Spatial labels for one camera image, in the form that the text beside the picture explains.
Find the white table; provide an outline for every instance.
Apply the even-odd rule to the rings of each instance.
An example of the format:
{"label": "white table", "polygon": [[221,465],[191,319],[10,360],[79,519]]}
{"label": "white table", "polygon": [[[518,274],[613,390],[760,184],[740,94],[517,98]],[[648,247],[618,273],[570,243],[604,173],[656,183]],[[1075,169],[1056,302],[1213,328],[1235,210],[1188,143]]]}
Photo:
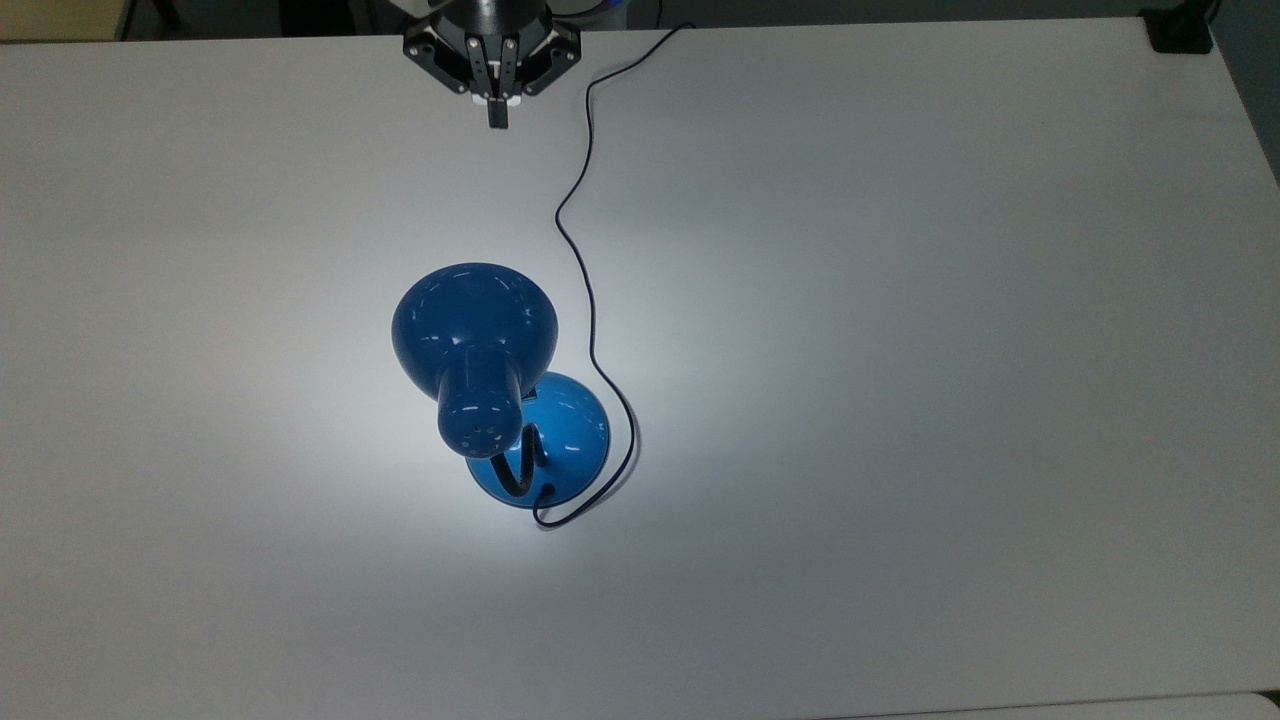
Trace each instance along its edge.
{"label": "white table", "polygon": [[600,387],[550,214],[657,37],[507,132],[396,38],[0,49],[0,715],[1280,685],[1280,192],[1137,19],[675,37],[566,213],[640,464],[554,533],[475,487],[392,310],[511,265]]}

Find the blue lamp base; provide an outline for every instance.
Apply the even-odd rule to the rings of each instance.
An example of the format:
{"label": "blue lamp base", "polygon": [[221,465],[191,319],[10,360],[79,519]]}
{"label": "blue lamp base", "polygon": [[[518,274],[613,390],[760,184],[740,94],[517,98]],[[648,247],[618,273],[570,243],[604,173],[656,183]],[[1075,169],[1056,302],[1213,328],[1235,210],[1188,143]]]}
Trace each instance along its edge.
{"label": "blue lamp base", "polygon": [[[538,427],[547,462],[534,470],[534,484],[524,497],[513,497],[498,480],[489,460],[467,460],[471,477],[494,498],[516,507],[532,507],[541,487],[550,483],[556,492],[541,507],[554,507],[573,500],[595,482],[609,454],[609,420],[604,406],[582,383],[547,373],[521,404],[525,423]],[[520,468],[521,441],[507,450],[507,462]]]}

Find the blue desk lamp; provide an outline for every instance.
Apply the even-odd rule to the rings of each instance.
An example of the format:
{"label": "blue desk lamp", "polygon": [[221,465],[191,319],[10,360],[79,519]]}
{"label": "blue desk lamp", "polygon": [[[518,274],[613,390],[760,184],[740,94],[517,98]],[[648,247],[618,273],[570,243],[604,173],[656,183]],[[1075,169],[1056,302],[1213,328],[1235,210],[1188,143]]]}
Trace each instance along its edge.
{"label": "blue desk lamp", "polygon": [[609,451],[600,401],[577,380],[547,372],[557,333],[547,293],[486,263],[426,275],[392,319],[401,366],[439,402],[444,443],[467,459],[485,492],[517,507],[572,500]]}

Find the power cord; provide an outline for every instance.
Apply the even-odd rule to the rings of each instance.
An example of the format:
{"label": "power cord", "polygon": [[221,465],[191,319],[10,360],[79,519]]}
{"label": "power cord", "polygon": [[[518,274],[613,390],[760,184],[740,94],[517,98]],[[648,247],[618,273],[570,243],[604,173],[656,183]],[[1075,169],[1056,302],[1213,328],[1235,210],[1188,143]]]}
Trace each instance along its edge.
{"label": "power cord", "polygon": [[591,359],[591,366],[595,368],[595,372],[599,373],[600,378],[603,378],[604,382],[608,383],[609,388],[613,391],[613,395],[616,395],[618,397],[618,401],[622,404],[622,409],[627,414],[627,428],[630,429],[631,439],[627,442],[627,452],[626,455],[622,456],[622,464],[618,465],[618,469],[613,471],[613,475],[611,475],[609,479],[603,486],[600,486],[600,489],[595,491],[595,495],[589,497],[586,502],[579,505],[577,507],[573,509],[572,512],[561,518],[559,520],[544,520],[543,516],[539,514],[539,510],[543,509],[543,502],[545,502],[552,495],[556,493],[554,486],[552,486],[550,483],[544,483],[538,492],[538,498],[534,500],[534,521],[536,521],[538,525],[541,528],[547,529],[559,528],[561,525],[570,523],[582,512],[586,512],[593,505],[595,505],[602,497],[604,497],[604,495],[609,492],[613,484],[618,482],[618,478],[621,478],[627,471],[627,469],[631,466],[631,457],[635,455],[635,448],[636,448],[636,414],[635,410],[631,409],[631,401],[628,401],[627,396],[622,393],[622,388],[620,388],[618,384],[613,382],[613,378],[611,378],[609,374],[604,372],[604,368],[600,368],[600,361],[596,360],[595,357],[596,310],[595,310],[595,290],[591,287],[591,274],[586,270],[586,261],[582,260],[582,251],[579,250],[577,243],[573,242],[572,237],[570,237],[568,231],[564,229],[564,223],[561,220],[561,213],[563,213],[564,206],[568,205],[568,201],[573,199],[573,195],[577,192],[577,188],[582,184],[582,178],[586,177],[586,169],[591,165],[591,150],[595,149],[595,115],[591,113],[591,90],[594,90],[595,86],[600,85],[602,82],[613,79],[621,76],[622,73],[636,68],[637,65],[648,60],[649,56],[653,55],[659,47],[662,47],[662,44],[667,42],[667,40],[669,40],[671,36],[676,35],[677,32],[685,28],[692,28],[692,27],[694,23],[687,23],[687,22],[680,23],[678,26],[667,31],[667,33],[663,35],[662,38],[658,40],[658,42],[655,42],[653,47],[649,49],[648,53],[641,55],[639,60],[631,63],[630,65],[626,65],[625,68],[613,70],[612,73],[608,73],[603,77],[598,77],[586,86],[586,95],[584,100],[584,104],[586,106],[586,158],[582,159],[582,169],[577,173],[577,179],[573,181],[573,187],[568,190],[568,193],[564,196],[563,200],[561,200],[559,206],[556,208],[556,228],[559,231],[561,237],[564,238],[564,242],[568,245],[570,250],[573,251],[573,259],[577,260],[577,269],[581,270],[582,273],[582,284],[586,287],[586,302],[588,306],[590,307],[590,320],[591,320],[590,322],[591,332],[588,337],[586,354]]}

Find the blue lamp shade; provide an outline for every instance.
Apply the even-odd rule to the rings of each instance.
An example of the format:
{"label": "blue lamp shade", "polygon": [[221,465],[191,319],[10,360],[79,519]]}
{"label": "blue lamp shade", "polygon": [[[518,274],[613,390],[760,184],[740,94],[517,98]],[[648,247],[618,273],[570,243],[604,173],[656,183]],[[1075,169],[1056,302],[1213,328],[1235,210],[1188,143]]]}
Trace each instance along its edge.
{"label": "blue lamp shade", "polygon": [[547,293],[488,263],[426,275],[392,319],[401,366],[439,402],[445,445],[468,459],[494,457],[520,439],[521,398],[550,365],[557,332]]}

